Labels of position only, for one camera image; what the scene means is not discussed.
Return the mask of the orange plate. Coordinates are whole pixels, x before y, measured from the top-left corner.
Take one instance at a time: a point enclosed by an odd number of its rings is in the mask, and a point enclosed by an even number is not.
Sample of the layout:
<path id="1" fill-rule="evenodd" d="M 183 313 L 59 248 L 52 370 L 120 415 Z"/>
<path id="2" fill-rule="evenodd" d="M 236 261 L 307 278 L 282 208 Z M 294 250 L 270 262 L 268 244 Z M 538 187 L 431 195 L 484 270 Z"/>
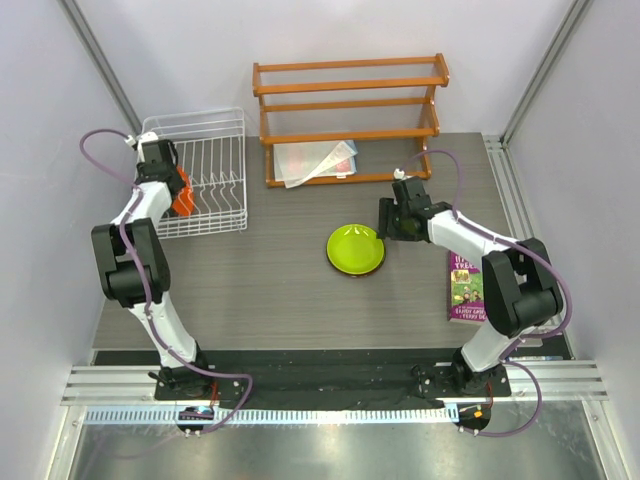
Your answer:
<path id="1" fill-rule="evenodd" d="M 184 181 L 185 185 L 177 194 L 171 205 L 171 211 L 173 214 L 181 217 L 189 217 L 193 214 L 195 209 L 195 200 L 193 189 L 189 180 L 189 176 L 185 173 L 185 171 L 178 166 L 177 171 Z"/>

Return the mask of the green plate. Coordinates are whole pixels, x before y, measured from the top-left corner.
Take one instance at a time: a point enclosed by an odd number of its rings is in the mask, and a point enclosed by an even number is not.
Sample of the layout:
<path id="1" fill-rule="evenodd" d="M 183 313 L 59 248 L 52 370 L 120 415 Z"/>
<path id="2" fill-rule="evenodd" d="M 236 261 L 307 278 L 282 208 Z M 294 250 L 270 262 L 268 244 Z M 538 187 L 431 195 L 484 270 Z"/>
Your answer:
<path id="1" fill-rule="evenodd" d="M 384 242 L 377 237 L 376 231 L 362 224 L 347 224 L 334 230 L 326 243 L 326 256 L 332 251 L 384 252 L 386 255 Z"/>

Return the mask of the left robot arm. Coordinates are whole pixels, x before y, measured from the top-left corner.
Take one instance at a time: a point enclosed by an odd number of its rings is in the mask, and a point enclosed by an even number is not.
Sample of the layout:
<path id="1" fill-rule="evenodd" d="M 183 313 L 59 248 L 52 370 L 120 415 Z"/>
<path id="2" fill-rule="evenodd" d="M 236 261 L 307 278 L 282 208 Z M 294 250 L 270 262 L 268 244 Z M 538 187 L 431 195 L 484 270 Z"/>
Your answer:
<path id="1" fill-rule="evenodd" d="M 157 233 L 163 215 L 186 191 L 187 177 L 172 141 L 147 133 L 129 136 L 126 143 L 137 153 L 131 197 L 110 223 L 91 231 L 101 287 L 151 338 L 160 356 L 159 371 L 151 377 L 200 399 L 211 391 L 213 375 L 170 298 L 171 273 Z"/>

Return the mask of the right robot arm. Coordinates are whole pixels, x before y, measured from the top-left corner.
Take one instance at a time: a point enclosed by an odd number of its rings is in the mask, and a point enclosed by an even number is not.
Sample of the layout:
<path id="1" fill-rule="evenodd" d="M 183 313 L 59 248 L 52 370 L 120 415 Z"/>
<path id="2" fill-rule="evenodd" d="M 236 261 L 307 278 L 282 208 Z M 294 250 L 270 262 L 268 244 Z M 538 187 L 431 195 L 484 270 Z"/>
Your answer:
<path id="1" fill-rule="evenodd" d="M 523 340 L 551 335 L 537 333 L 537 327 L 560 313 L 570 319 L 566 282 L 540 240 L 498 235 L 454 206 L 434 203 L 422 180 L 401 170 L 394 172 L 392 189 L 392 198 L 379 201 L 379 238 L 431 243 L 461 256 L 482 274 L 487 319 L 451 363 L 454 388 L 476 394 Z"/>

